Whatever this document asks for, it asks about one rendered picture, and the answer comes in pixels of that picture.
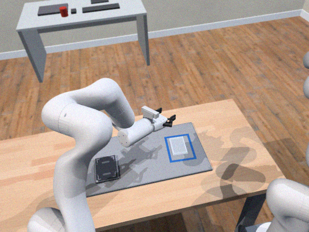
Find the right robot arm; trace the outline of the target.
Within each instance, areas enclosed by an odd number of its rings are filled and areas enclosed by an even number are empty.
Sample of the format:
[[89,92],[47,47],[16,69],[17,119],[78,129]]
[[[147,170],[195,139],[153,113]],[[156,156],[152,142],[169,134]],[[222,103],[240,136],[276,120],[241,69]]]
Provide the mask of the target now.
[[270,182],[266,200],[274,218],[256,232],[309,232],[309,186],[285,178]]

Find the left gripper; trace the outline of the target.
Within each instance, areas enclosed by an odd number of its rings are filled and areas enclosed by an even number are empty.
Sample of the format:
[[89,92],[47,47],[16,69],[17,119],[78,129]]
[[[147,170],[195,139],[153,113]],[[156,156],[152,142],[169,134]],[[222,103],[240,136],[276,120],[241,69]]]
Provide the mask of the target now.
[[[176,115],[173,115],[170,118],[166,118],[160,114],[162,113],[162,108],[159,108],[155,111],[159,112],[159,118],[157,119],[153,118],[153,123],[152,123],[153,132],[159,131],[165,127],[172,127],[172,123],[176,119]],[[168,120],[169,122],[167,122]]]

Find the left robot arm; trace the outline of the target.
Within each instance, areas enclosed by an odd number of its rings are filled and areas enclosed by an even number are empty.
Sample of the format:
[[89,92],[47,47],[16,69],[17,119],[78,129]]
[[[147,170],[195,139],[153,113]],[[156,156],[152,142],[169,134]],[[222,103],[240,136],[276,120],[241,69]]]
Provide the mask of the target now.
[[[104,114],[105,110],[108,114]],[[96,232],[86,199],[86,179],[91,159],[112,137],[130,147],[153,132],[159,112],[144,106],[135,115],[119,85],[110,78],[55,96],[42,109],[46,127],[75,139],[75,147],[56,161],[53,192],[59,210],[44,207],[30,218],[27,232]]]

